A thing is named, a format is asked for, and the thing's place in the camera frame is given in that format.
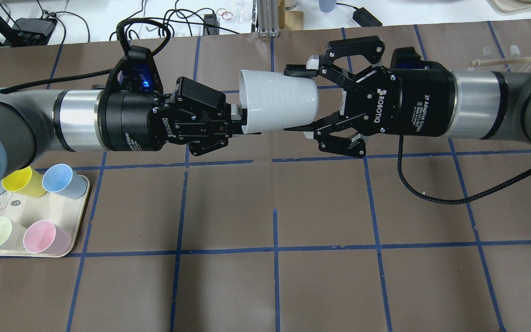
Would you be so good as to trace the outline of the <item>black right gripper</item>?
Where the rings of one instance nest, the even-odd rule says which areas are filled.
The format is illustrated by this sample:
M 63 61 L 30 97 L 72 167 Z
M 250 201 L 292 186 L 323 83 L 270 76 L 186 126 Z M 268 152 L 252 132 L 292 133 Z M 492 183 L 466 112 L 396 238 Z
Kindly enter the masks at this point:
M 455 104 L 455 79 L 442 70 L 390 69 L 380 65 L 379 36 L 331 41 L 303 65 L 288 64 L 287 77 L 322 76 L 345 92 L 341 111 L 284 131 L 312 133 L 324 153 L 362 158 L 365 137 L 376 134 L 438 137 L 447 132 Z

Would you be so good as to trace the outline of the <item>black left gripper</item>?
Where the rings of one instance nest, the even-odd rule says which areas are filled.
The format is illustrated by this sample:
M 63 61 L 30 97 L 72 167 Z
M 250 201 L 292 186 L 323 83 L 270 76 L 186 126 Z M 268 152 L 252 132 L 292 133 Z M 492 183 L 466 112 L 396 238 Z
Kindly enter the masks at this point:
M 158 151 L 166 144 L 188 145 L 194 156 L 228 145 L 249 132 L 248 110 L 190 78 L 177 79 L 172 93 L 116 90 L 100 104 L 100 135 L 110 151 Z

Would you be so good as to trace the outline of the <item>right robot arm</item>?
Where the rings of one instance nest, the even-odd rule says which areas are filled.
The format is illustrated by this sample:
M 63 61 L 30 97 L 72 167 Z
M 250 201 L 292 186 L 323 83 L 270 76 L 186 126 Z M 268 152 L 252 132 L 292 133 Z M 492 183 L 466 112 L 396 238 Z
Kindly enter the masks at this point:
M 323 77 L 345 95 L 339 111 L 293 131 L 311 132 L 325 153 L 362 158 L 365 138 L 427 136 L 531 144 L 531 73 L 449 71 L 413 47 L 381 65 L 379 36 L 331 41 L 308 65 L 287 65 L 289 77 Z

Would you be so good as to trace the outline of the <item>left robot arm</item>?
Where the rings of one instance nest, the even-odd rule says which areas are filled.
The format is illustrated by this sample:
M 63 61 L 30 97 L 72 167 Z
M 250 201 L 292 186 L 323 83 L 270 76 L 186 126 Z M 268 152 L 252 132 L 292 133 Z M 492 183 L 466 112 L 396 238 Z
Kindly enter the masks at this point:
M 173 93 L 148 85 L 0 93 L 0 181 L 47 151 L 158 151 L 188 145 L 200 156 L 244 134 L 246 107 L 186 77 Z

